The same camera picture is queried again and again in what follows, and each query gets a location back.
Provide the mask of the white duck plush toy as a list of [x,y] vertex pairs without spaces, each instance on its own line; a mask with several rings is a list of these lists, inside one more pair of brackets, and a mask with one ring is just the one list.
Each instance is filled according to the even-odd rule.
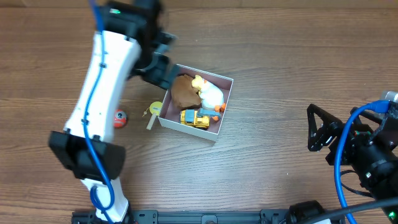
[[198,96],[201,98],[201,107],[205,110],[212,110],[217,113],[224,112],[226,103],[224,102],[223,92],[212,82],[195,75],[192,80],[192,87],[198,90]]

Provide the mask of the yellow toy truck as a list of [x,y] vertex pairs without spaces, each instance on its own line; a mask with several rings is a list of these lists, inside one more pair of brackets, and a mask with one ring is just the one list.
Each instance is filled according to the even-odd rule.
[[210,127],[210,119],[221,119],[221,113],[200,108],[198,110],[183,110],[180,112],[180,123],[194,128],[207,130]]

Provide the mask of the brown plush toy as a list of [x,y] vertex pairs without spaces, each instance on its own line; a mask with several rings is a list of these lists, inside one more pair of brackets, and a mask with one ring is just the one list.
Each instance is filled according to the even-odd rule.
[[201,98],[198,96],[198,90],[192,87],[193,77],[187,74],[180,74],[171,88],[172,103],[180,110],[189,108],[199,108]]

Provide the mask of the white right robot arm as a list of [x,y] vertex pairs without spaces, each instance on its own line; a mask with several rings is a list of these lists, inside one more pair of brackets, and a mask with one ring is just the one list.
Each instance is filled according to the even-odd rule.
[[355,212],[380,208],[397,223],[397,92],[354,107],[343,123],[310,104],[308,150],[329,147],[340,209],[326,211],[316,200],[290,206],[284,223],[356,223]]

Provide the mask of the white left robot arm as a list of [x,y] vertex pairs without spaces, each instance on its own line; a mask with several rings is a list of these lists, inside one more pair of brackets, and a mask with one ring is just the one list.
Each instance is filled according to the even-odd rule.
[[91,212],[73,213],[73,223],[134,223],[119,178],[126,150],[113,144],[114,118],[132,77],[165,90],[172,86],[177,69],[165,53],[175,36],[160,26],[159,0],[90,6],[96,21],[90,66],[71,116],[62,131],[51,132],[49,147],[94,205]]

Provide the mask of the white cardboard box pink inside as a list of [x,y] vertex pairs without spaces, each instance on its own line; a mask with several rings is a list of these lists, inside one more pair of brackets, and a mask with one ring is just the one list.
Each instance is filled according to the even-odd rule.
[[[201,76],[221,90],[224,105],[228,104],[234,82],[232,78],[180,64],[172,67],[171,74],[177,76],[188,75],[192,78],[195,78],[196,75]],[[174,129],[210,141],[216,141],[223,123],[224,114],[225,111],[223,110],[216,113],[210,109],[203,109],[201,106],[199,108],[181,110],[173,103],[172,91],[167,90],[158,119],[161,126],[165,128]]]

